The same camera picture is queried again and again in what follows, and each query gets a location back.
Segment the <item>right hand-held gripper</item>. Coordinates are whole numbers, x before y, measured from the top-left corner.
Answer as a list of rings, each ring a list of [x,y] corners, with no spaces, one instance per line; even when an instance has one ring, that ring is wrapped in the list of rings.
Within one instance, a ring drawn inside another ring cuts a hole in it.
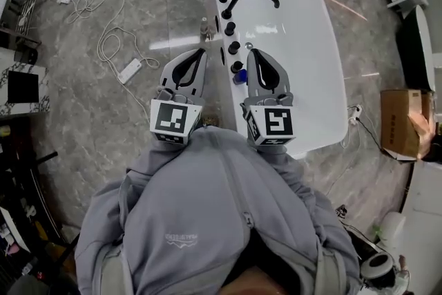
[[[254,48],[247,56],[249,97],[241,103],[248,141],[254,146],[280,146],[292,141],[293,95],[286,70],[268,53]]]

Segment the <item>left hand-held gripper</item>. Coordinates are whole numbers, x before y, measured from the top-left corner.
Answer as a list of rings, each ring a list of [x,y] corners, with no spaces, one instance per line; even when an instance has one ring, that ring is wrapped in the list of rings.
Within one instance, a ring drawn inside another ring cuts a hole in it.
[[[160,78],[163,87],[151,100],[150,132],[156,140],[188,144],[205,104],[201,96],[207,60],[206,50],[198,48],[182,53],[165,65]]]

